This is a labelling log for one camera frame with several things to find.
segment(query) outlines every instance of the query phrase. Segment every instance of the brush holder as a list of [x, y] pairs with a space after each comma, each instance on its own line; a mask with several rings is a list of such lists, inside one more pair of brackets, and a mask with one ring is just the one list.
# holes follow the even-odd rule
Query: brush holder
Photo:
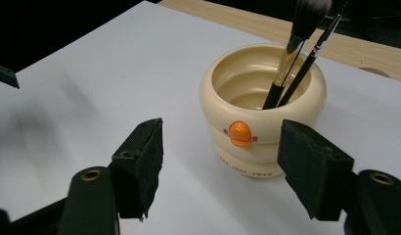
[[255, 44], [231, 51], [208, 68], [200, 85], [200, 106], [221, 162], [246, 176], [283, 174], [277, 164], [283, 119], [314, 128], [326, 102], [325, 78], [314, 64], [285, 106], [261, 110], [283, 50]]

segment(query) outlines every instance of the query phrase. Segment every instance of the wooden surface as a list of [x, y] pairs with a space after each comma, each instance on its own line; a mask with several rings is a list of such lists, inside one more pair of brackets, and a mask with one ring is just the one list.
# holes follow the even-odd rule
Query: wooden surface
[[[224, 24], [272, 41], [286, 44], [291, 23], [201, 0], [162, 0], [161, 6], [218, 24]], [[316, 32], [307, 44], [311, 50], [321, 35]], [[355, 68], [369, 68], [401, 80], [401, 49], [335, 33], [323, 50], [322, 57]]]

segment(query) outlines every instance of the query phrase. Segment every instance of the brush bristles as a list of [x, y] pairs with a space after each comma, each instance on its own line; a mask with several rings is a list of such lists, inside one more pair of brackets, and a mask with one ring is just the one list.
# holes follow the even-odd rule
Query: brush bristles
[[291, 34], [308, 39], [331, 6], [332, 0], [297, 0]]

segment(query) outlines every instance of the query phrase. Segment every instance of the thin black brush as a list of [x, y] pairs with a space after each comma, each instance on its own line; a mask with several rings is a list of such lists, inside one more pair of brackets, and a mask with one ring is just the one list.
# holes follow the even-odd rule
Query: thin black brush
[[287, 89], [286, 93], [284, 94], [283, 98], [281, 99], [279, 105], [277, 107], [284, 106], [289, 99], [291, 98], [294, 91], [297, 89], [298, 84], [304, 78], [304, 76], [308, 73], [311, 66], [313, 65], [314, 61], [316, 61], [317, 57], [321, 53], [322, 49], [326, 45], [327, 40], [329, 39], [332, 32], [337, 27], [338, 23], [340, 22], [341, 17], [343, 16], [343, 12], [347, 7], [349, 0], [343, 0], [342, 3], [339, 5], [339, 10], [333, 20], [333, 22], [329, 25], [329, 27], [323, 32], [320, 36], [319, 40], [317, 41], [316, 45], [314, 46], [313, 50], [311, 51], [310, 55], [305, 60], [304, 64], [298, 71], [297, 75], [295, 76], [294, 80], [291, 82], [289, 89]]
[[316, 30], [317, 25], [329, 12], [331, 5], [332, 0], [297, 0], [289, 43], [283, 52], [276, 76], [262, 107], [263, 110], [277, 107], [300, 51]]

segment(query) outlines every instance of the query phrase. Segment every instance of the white table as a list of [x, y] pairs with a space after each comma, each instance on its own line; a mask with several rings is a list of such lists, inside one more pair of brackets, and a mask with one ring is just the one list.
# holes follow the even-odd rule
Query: white table
[[[0, 84], [0, 208], [15, 220], [67, 195], [140, 122], [163, 118], [164, 164], [143, 223], [122, 234], [343, 234], [309, 219], [283, 177], [256, 180], [218, 160], [199, 105], [208, 66], [229, 50], [270, 43], [143, 2]], [[401, 179], [401, 82], [327, 59], [317, 130], [356, 160]]]

